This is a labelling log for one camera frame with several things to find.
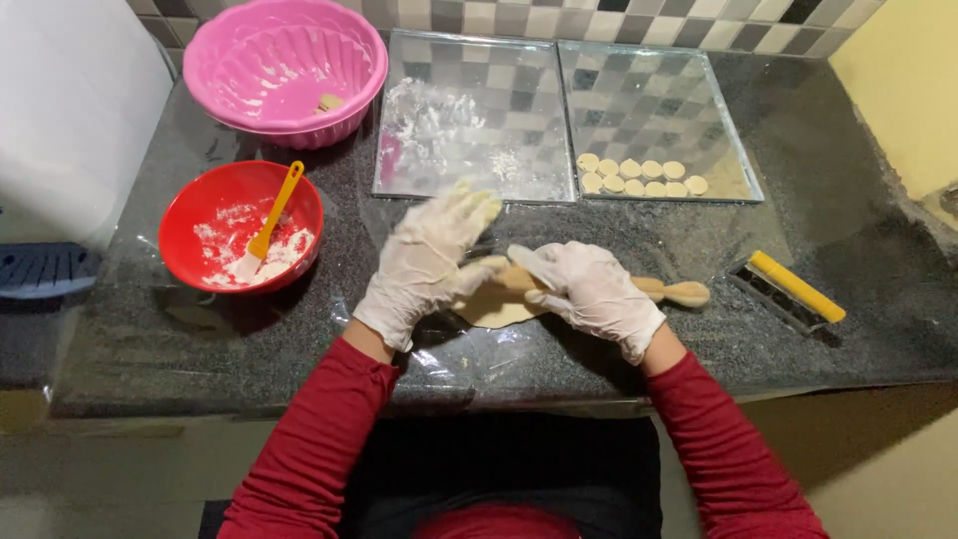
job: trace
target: granite countertop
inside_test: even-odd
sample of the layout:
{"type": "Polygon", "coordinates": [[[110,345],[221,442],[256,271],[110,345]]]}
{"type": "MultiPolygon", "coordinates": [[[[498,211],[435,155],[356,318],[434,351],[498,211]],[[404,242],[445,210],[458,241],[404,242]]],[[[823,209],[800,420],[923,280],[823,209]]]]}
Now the granite countertop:
{"type": "MultiPolygon", "coordinates": [[[[760,177],[760,204],[582,200],[510,204],[480,240],[578,240],[633,274],[697,280],[707,308],[666,305],[675,332],[733,393],[958,377],[958,283],[929,232],[895,202],[883,160],[824,60],[710,54],[760,177]],[[726,282],[760,248],[848,311],[833,339],[800,336],[726,282]]],[[[54,386],[55,417],[280,413],[339,332],[410,205],[373,199],[377,106],[360,131],[318,152],[262,146],[173,90],[54,386]],[[156,228],[172,197],[231,161],[301,159],[326,220],[313,270],[257,298],[211,297],[162,266],[156,228]]],[[[634,400],[641,377],[607,342],[555,316],[501,330],[453,315],[424,321],[393,405],[521,408],[634,400]]]]}

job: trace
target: wooden rolling pin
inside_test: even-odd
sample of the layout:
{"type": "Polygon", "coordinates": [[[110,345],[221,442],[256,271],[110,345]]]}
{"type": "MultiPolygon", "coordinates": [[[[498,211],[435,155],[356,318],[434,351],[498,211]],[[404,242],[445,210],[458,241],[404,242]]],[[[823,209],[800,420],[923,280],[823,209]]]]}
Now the wooden rolling pin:
{"type": "MultiPolygon", "coordinates": [[[[548,290],[541,281],[516,264],[499,273],[492,280],[512,293],[525,293],[533,289],[548,290]]],[[[668,299],[683,307],[701,307],[708,303],[709,297],[711,297],[709,289],[696,281],[685,281],[684,283],[665,286],[662,281],[651,277],[632,277],[632,284],[635,285],[635,288],[648,294],[655,303],[668,299]]]]}

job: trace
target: latex glove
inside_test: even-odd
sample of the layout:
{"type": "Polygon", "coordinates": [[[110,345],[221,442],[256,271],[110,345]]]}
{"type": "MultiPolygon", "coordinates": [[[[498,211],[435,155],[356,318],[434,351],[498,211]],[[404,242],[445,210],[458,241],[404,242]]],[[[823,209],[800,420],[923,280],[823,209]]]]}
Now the latex glove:
{"type": "Polygon", "coordinates": [[[490,256],[459,267],[479,234],[502,209],[491,192],[460,182],[451,193],[410,208],[379,253],[379,269],[353,316],[391,348],[412,348],[413,326],[423,316],[469,297],[509,266],[490,256]]]}
{"type": "Polygon", "coordinates": [[[526,292],[526,301],[562,316],[589,335],[618,342],[629,363],[642,362],[665,315],[635,288],[612,253],[599,246],[569,242],[535,251],[513,245],[508,254],[549,288],[548,293],[526,292]]]}

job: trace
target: baking tray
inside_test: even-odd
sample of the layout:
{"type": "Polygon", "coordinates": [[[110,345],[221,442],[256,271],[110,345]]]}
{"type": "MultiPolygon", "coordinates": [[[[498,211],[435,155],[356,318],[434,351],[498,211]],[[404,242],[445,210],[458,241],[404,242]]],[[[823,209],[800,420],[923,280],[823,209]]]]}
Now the baking tray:
{"type": "Polygon", "coordinates": [[[395,29],[389,64],[374,196],[467,177],[505,201],[576,201],[554,42],[395,29]]]}
{"type": "MultiPolygon", "coordinates": [[[[558,47],[573,155],[678,161],[686,177],[709,182],[703,196],[662,200],[764,200],[704,52],[566,40],[558,47]]],[[[605,189],[583,196],[651,199],[605,189]]]]}

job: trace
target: red sleeve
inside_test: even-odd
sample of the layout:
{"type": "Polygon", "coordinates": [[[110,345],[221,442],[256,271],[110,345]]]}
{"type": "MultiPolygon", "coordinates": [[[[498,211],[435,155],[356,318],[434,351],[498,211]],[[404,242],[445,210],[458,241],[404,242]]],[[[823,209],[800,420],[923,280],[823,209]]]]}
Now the red sleeve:
{"type": "Polygon", "coordinates": [[[218,537],[336,537],[346,477],[398,376],[334,341],[233,494],[218,537]]]}
{"type": "Polygon", "coordinates": [[[710,539],[828,537],[798,484],[692,352],[648,387],[710,539]]]}

